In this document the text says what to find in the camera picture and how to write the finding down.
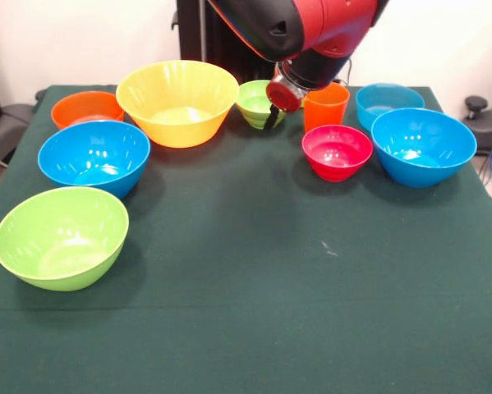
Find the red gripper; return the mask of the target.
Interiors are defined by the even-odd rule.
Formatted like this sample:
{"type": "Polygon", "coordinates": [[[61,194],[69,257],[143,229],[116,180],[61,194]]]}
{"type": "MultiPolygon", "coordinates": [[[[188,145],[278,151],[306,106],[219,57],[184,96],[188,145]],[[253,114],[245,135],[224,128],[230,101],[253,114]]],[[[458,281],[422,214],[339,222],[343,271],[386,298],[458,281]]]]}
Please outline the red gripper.
{"type": "Polygon", "coordinates": [[[266,94],[272,103],[264,130],[272,130],[278,120],[279,109],[284,112],[295,112],[306,96],[305,90],[291,83],[289,80],[271,80],[266,88],[266,94]]]}

